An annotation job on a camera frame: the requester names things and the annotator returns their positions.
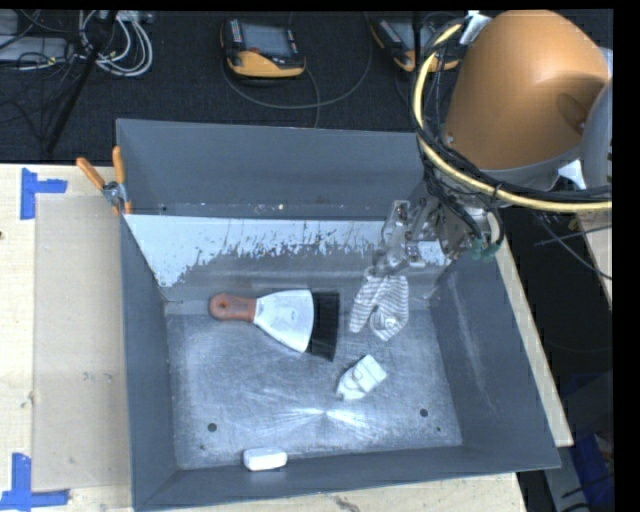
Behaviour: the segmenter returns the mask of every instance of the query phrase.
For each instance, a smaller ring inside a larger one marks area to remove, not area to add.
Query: blue tape
[[[11,456],[11,490],[3,491],[0,510],[31,512],[32,507],[66,505],[69,491],[31,492],[31,458],[21,453]]]
[[[38,175],[22,168],[22,190],[20,193],[20,218],[33,219],[36,216],[36,194],[64,194],[67,190],[65,180],[38,181]]]

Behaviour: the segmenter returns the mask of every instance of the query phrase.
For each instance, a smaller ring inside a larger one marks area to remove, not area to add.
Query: red handle
[[[257,299],[221,293],[209,301],[209,313],[218,320],[244,320],[253,323]]]

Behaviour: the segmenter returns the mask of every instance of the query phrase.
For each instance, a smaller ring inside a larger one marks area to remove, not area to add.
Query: white sponge
[[[287,454],[280,448],[251,448],[242,454],[242,462],[251,471],[264,471],[284,466]]]

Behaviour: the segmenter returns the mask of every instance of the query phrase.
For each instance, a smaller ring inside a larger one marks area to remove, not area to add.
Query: yellow cable
[[[457,32],[460,27],[461,25],[457,24],[447,29],[436,40],[435,44],[440,44],[443,41],[449,39],[455,32]],[[434,58],[435,53],[432,53],[422,64],[413,91],[413,112],[421,128],[424,127],[424,123],[422,121],[422,92],[424,90],[424,84],[429,73],[431,62]],[[418,135],[418,141],[420,142],[420,145],[422,146],[422,149],[424,150],[429,160],[431,160],[431,162],[447,176],[450,176],[457,182],[462,183],[463,185],[467,185],[474,190],[482,192],[491,197],[495,197],[497,199],[508,201],[509,203],[515,204],[517,206],[524,206],[526,208],[532,208],[535,210],[565,213],[602,211],[610,210],[612,208],[612,201],[602,201],[598,203],[560,203],[556,201],[530,199],[528,197],[523,197],[504,190],[496,190],[495,187],[487,185],[486,183],[483,183],[482,181],[479,181],[465,173],[458,171],[454,167],[451,167],[440,157],[440,155],[438,155],[438,153],[431,146],[429,146],[429,144],[427,144],[427,142],[422,137],[420,137],[420,135]]]

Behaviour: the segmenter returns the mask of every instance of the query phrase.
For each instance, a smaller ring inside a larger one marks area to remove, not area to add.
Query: white cloth
[[[409,321],[409,283],[405,276],[375,277],[372,271],[373,267],[365,271],[354,299],[349,330],[360,332],[368,320],[374,334],[388,341]]]

